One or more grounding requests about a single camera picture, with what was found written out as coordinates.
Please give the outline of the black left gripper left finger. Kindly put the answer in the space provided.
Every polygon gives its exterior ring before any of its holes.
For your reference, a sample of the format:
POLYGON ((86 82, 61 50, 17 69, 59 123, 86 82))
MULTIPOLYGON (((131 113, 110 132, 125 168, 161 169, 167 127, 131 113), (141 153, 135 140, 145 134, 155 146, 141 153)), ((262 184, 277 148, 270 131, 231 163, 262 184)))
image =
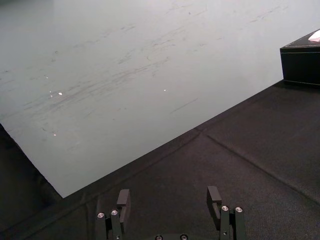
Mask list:
POLYGON ((102 198, 97 201, 96 239, 123 240, 131 211, 131 192, 120 190, 116 206, 110 211, 102 210, 102 198))

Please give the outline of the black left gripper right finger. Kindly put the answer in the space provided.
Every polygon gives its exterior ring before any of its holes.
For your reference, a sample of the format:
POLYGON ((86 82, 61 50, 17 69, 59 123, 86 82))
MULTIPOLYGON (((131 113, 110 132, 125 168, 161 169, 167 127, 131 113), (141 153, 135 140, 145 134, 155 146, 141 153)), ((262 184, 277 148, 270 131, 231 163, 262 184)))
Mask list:
POLYGON ((206 203, 213 219, 214 226, 219 231, 219 240, 246 240, 244 209, 223 204, 222 197, 216 186, 208 186, 206 203))

